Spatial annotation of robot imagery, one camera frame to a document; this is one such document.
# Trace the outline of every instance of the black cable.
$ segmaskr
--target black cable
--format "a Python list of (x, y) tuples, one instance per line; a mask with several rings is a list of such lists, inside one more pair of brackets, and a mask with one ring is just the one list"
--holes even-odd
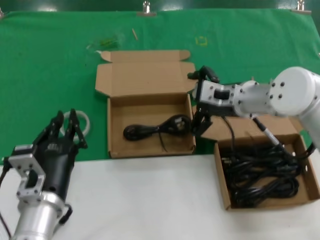
[(167, 152), (161, 137), (162, 133), (183, 137), (190, 132), (191, 119), (186, 115), (178, 114), (157, 126), (129, 125), (123, 130), (123, 136), (128, 141), (139, 141), (151, 137), (153, 134), (159, 134), (161, 146)]
[(74, 212), (70, 204), (65, 204), (64, 206), (67, 207), (68, 210), (66, 211), (65, 215), (60, 218), (60, 225), (64, 225), (69, 220), (71, 214)]
[[(254, 208), (267, 198), (295, 196), (299, 188), (296, 177), (302, 172), (298, 158), (270, 144), (259, 148), (236, 149), (232, 126), (225, 117), (222, 119), (231, 133), (231, 151), (222, 150), (221, 158), (226, 184), (235, 207)], [(254, 186), (267, 177), (275, 179), (264, 186)]]
[[(260, 131), (265, 133), (265, 131), (267, 130), (266, 126), (262, 122), (260, 122), (257, 117), (254, 117), (252, 120), (256, 124), (256, 126), (260, 129)], [(275, 138), (275, 136), (272, 133), (269, 132), (268, 134), (271, 135), (271, 137)], [(288, 152), (284, 148), (284, 146), (280, 142), (277, 145), (277, 147), (279, 149), (281, 149), (285, 154), (287, 154), (288, 157), (293, 158), (293, 159), (297, 159), (297, 160), (305, 160), (305, 159), (307, 159), (316, 150), (316, 147), (315, 147), (314, 143), (311, 143), (306, 151), (304, 151), (303, 153), (301, 153), (299, 155), (293, 156), (290, 152)]]
[[(8, 158), (5, 158), (3, 160), (2, 173), (0, 175), (0, 187), (1, 187), (2, 182), (5, 179), (5, 176), (7, 175), (7, 172), (9, 172), (10, 168), (11, 168), (11, 165), (8, 162)], [(1, 221), (2, 225), (4, 226), (5, 231), (6, 231), (7, 235), (8, 235), (8, 237), (9, 237), (9, 239), (11, 239), (11, 232), (10, 232), (9, 227), (8, 227), (6, 221), (5, 221), (5, 219), (4, 219), (4, 217), (2, 216), (1, 213), (0, 213), (0, 221)]]

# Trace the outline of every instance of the metal bracket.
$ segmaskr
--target metal bracket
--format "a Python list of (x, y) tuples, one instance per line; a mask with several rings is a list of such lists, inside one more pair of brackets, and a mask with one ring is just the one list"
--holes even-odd
[[(24, 203), (28, 203), (34, 198), (38, 198), (41, 194), (46, 174), (34, 155), (32, 153), (13, 155), (9, 157), (8, 161), (21, 176), (21, 182), (16, 192), (18, 199), (22, 200)], [(30, 171), (34, 171), (37, 174), (37, 181), (35, 186), (27, 188)]]
[(296, 9), (298, 11), (304, 11), (305, 10), (305, 1), (304, 0), (298, 0), (298, 6), (296, 7)]
[(1, 11), (1, 8), (0, 8), (0, 20), (3, 19), (5, 17), (5, 14)]
[(143, 11), (142, 12), (137, 12), (138, 16), (147, 16), (147, 17), (153, 17), (156, 16), (156, 12), (151, 12), (150, 10), (150, 2), (149, 1), (144, 1), (142, 4)]
[(291, 11), (299, 14), (311, 14), (311, 11), (305, 10), (305, 0), (298, 0), (296, 9)]

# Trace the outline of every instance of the yellow marking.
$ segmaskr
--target yellow marking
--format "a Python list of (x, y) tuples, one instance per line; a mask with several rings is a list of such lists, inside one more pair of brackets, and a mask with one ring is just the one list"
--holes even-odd
[(201, 47), (208, 46), (208, 40), (205, 36), (199, 36), (195, 38), (195, 44)]

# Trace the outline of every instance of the wooden stick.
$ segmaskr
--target wooden stick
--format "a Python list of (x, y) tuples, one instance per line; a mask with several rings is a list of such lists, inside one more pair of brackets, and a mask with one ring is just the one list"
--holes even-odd
[(134, 35), (134, 37), (135, 37), (135, 40), (137, 40), (138, 41), (138, 37), (137, 37), (137, 34), (136, 34), (136, 32), (135, 32), (135, 30), (132, 28), (132, 32), (133, 32), (133, 35)]

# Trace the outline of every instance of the white robotic arm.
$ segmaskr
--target white robotic arm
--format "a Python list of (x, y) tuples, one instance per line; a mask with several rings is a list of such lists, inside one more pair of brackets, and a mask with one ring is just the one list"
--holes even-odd
[(211, 125), (199, 127), (202, 117), (255, 118), (263, 114), (297, 117), (315, 147), (320, 149), (320, 75), (302, 67), (290, 67), (269, 84), (250, 80), (222, 85), (214, 72), (204, 66), (188, 77), (198, 79), (192, 93), (197, 111), (202, 113), (193, 122), (196, 135), (201, 135)]

